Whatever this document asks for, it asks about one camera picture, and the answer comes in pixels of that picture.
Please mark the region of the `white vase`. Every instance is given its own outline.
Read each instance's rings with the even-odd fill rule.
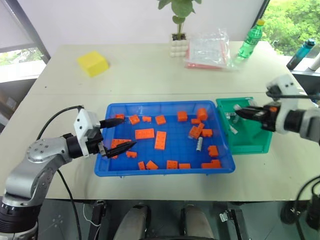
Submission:
[[[183,32],[186,40],[173,40],[170,35],[170,57],[184,57],[189,46],[189,39],[186,33]]]

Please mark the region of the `small silver cylinder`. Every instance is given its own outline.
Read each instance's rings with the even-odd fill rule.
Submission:
[[[202,136],[200,136],[198,138],[198,142],[196,143],[196,150],[199,151],[199,152],[201,152],[203,140],[204,140],[204,138]]]

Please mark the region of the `potted plant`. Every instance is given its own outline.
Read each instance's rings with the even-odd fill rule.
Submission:
[[[177,32],[170,36],[170,56],[184,57],[188,49],[188,37],[185,32],[182,32],[184,22],[189,14],[196,13],[193,8],[193,1],[201,4],[202,0],[159,0],[158,9],[163,9],[166,5],[171,4],[171,9],[174,13],[172,17],[176,24]]]

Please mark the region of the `yellow sponge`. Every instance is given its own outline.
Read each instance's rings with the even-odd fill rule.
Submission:
[[[107,60],[97,51],[78,57],[77,62],[90,77],[96,76],[109,68]]]

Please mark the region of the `gray pants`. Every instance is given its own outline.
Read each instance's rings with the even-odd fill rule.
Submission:
[[[145,238],[146,206],[133,207],[124,216],[113,240],[140,240]],[[194,237],[214,238],[206,215],[200,208],[188,205],[185,208],[185,235]]]

